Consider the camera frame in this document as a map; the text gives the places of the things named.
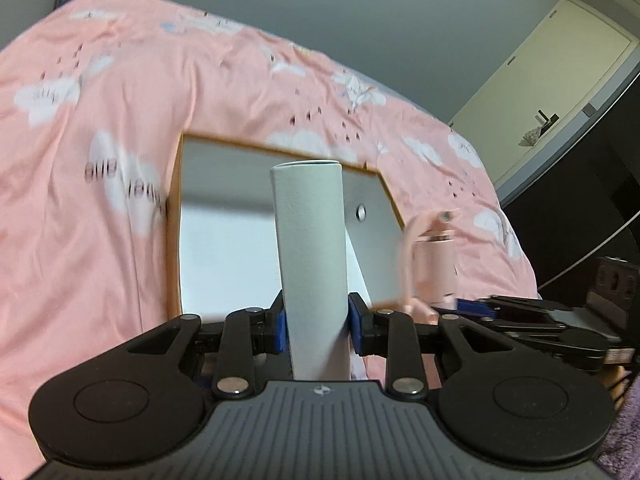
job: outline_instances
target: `white door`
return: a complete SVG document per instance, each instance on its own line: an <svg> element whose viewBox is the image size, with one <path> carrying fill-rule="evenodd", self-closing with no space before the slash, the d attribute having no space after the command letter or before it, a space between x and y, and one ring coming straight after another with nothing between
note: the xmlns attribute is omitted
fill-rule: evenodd
<svg viewBox="0 0 640 480"><path fill-rule="evenodd" d="M510 62L456 114L452 128L473 144L496 182L532 150L520 141L542 124L538 110L547 117L558 114L562 120L629 44L628 38L594 14L560 0Z"/></svg>

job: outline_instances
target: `paper towel roll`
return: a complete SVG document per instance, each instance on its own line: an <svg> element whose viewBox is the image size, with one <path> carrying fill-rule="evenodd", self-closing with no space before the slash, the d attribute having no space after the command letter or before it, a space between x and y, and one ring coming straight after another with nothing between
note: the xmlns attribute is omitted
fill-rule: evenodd
<svg viewBox="0 0 640 480"><path fill-rule="evenodd" d="M289 162L271 169L271 184L293 376L348 381L342 167Z"/></svg>

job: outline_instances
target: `bed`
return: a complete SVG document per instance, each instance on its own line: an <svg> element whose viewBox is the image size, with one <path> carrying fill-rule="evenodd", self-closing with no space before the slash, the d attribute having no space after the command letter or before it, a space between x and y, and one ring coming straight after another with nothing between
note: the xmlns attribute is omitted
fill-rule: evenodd
<svg viewBox="0 0 640 480"><path fill-rule="evenodd" d="M405 220L460 210L459 297L536 296L477 153L446 124L202 10L73 0L0 53L0 478L42 461L27 408L44 381L164 321L161 199L185 130L375 168Z"/></svg>

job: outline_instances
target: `black cabinet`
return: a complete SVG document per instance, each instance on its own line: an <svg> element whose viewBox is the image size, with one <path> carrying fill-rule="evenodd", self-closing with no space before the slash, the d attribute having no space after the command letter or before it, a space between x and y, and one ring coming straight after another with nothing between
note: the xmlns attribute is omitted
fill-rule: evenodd
<svg viewBox="0 0 640 480"><path fill-rule="evenodd" d="M639 211L640 78L567 154L505 208L538 285L590 252ZM640 264L639 242L640 218L540 294L571 306L584 304L595 257L616 256Z"/></svg>

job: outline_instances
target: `white cloud print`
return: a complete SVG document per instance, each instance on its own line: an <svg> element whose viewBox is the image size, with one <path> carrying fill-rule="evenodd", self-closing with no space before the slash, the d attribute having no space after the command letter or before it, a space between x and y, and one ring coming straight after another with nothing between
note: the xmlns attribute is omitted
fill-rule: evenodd
<svg viewBox="0 0 640 480"><path fill-rule="evenodd" d="M84 70L82 70L82 75L80 76L80 85L84 85L89 79L93 76L98 75L100 72L105 70L108 66L110 66L114 61L113 56L99 56L93 59Z"/></svg>
<svg viewBox="0 0 640 480"><path fill-rule="evenodd" d="M442 166L442 157L428 142L420 142L420 140L413 137L405 137L404 143L414 150L414 153L423 161L430 162L434 166Z"/></svg>
<svg viewBox="0 0 640 480"><path fill-rule="evenodd" d="M124 17L121 12L110 12L102 9L87 9L73 12L69 15L70 20L117 20Z"/></svg>
<svg viewBox="0 0 640 480"><path fill-rule="evenodd" d="M291 72L299 76L306 75L306 70L302 68L300 65L294 65L279 59L268 47L264 46L261 48L261 50L263 54L267 57L267 59L271 62L272 72L282 72L284 70L286 72Z"/></svg>
<svg viewBox="0 0 640 480"><path fill-rule="evenodd" d="M77 105L79 98L78 81L62 77L20 88L15 93L14 105L29 113L29 126L39 126L52 120L64 103Z"/></svg>
<svg viewBox="0 0 640 480"><path fill-rule="evenodd" d="M266 139L266 143L283 150L289 150L320 158L330 158L347 162L358 163L358 154L347 146L329 146L329 144L315 132L300 130L297 132L276 132Z"/></svg>
<svg viewBox="0 0 640 480"><path fill-rule="evenodd" d="M505 248L511 260L518 260L522 256L520 242L502 211L498 214L491 209L484 209L475 216L474 225L494 235L495 241Z"/></svg>
<svg viewBox="0 0 640 480"><path fill-rule="evenodd" d="M452 132L447 140L449 141L449 146L452 147L453 151L456 152L456 155L459 156L459 158L466 160L474 168L484 168L478 153L471 143L463 136Z"/></svg>
<svg viewBox="0 0 640 480"><path fill-rule="evenodd" d="M204 30L211 34L217 32L224 32L225 34L235 34L244 28L244 25L238 22L233 22L214 14L207 14L206 16L191 16L189 14L183 14L178 18L187 27L197 28L198 30Z"/></svg>
<svg viewBox="0 0 640 480"><path fill-rule="evenodd" d="M337 73L332 76L332 80L340 85L344 85L343 96L347 96L351 101L351 110L355 109L363 103L371 103L374 105L385 105L386 97L375 87L364 84L356 76L350 73Z"/></svg>
<svg viewBox="0 0 640 480"><path fill-rule="evenodd" d="M164 211L165 196L156 167L127 152L109 132L95 134L84 179L103 181L111 209L128 215L137 235L148 236Z"/></svg>

